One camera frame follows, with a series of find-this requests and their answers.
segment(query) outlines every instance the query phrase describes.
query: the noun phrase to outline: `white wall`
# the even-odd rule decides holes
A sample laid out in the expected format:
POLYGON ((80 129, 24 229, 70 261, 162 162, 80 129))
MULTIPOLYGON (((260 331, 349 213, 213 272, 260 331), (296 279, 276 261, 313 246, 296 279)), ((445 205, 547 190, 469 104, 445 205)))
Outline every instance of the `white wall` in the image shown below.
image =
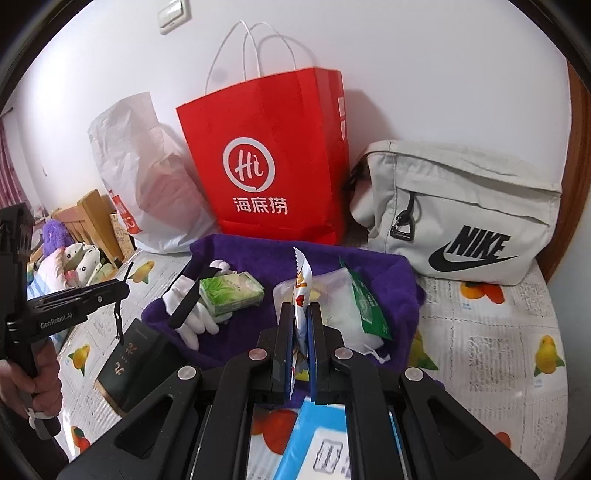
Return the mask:
POLYGON ((566 255, 548 283, 569 375, 562 473, 591 435, 591 196, 566 255))
MULTIPOLYGON (((175 107, 203 94, 213 55, 238 19, 272 23, 298 66, 343 72, 352 157, 384 138, 460 142, 518 155, 552 181, 561 176, 566 62, 509 1, 192 0, 193 19, 163 37, 156 13, 164 3, 93 1, 20 82, 14 115, 48 210, 102 185, 86 130, 120 98, 149 90, 160 121, 184 142, 175 107)), ((214 88, 240 80, 241 41, 236 35, 222 54, 214 88)), ((290 68, 276 38, 261 55, 264 73, 290 68)))

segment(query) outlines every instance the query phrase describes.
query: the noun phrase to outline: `wooden door frame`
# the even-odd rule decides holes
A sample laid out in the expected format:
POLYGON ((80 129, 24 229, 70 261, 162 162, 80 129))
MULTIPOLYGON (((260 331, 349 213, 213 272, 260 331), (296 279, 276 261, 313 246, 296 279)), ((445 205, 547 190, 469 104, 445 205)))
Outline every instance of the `wooden door frame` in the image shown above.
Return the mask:
POLYGON ((587 203, 591 185, 591 93, 569 63, 572 126, 562 179, 562 198, 556 230, 538 255, 538 264, 548 281, 569 247, 587 203))

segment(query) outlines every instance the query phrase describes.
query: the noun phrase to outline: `nike swoosh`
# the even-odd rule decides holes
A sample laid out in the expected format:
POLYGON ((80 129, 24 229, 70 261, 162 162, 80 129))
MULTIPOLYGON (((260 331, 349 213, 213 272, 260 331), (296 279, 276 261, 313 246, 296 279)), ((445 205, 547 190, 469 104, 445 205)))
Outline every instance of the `nike swoosh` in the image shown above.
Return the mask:
POLYGON ((444 245, 439 250, 434 251, 429 257, 429 265, 431 265, 438 272, 457 272, 459 270, 467 270, 468 268, 484 267, 485 265, 492 265, 494 263, 504 262, 505 260, 511 260, 512 258, 517 258, 519 256, 516 255, 514 257, 506 258, 483 258, 482 260, 450 262, 443 255, 443 252, 447 247, 449 247, 449 244, 444 245))

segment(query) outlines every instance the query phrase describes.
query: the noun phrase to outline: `pink curtain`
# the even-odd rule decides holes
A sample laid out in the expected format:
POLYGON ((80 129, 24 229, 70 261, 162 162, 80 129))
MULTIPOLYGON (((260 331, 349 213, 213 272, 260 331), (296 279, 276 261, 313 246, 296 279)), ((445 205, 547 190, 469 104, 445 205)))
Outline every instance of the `pink curtain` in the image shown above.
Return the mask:
POLYGON ((26 203, 30 207, 21 182, 18 181, 10 153, 8 152, 8 142, 4 131, 4 123, 0 119, 0 208, 15 205, 17 203, 26 203))

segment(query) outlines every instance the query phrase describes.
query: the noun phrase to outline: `green packet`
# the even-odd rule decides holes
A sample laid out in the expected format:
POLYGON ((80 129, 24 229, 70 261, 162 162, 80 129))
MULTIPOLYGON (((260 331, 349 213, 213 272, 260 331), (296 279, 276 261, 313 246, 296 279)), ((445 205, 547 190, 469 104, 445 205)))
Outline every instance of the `green packet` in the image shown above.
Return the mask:
POLYGON ((225 313, 260 305, 265 289, 249 272, 202 278, 199 293, 209 313, 219 317, 225 313))
POLYGON ((361 315, 361 326, 363 327, 363 331, 365 333, 377 335, 381 338, 392 340, 390 328, 388 327, 388 322, 386 322, 386 319, 384 318, 382 309, 379 307, 378 302, 365 283, 363 283, 363 280, 361 280, 361 276, 347 267, 342 259, 339 260, 340 266, 346 268, 349 275, 351 275, 355 303, 357 304, 359 314, 361 315))

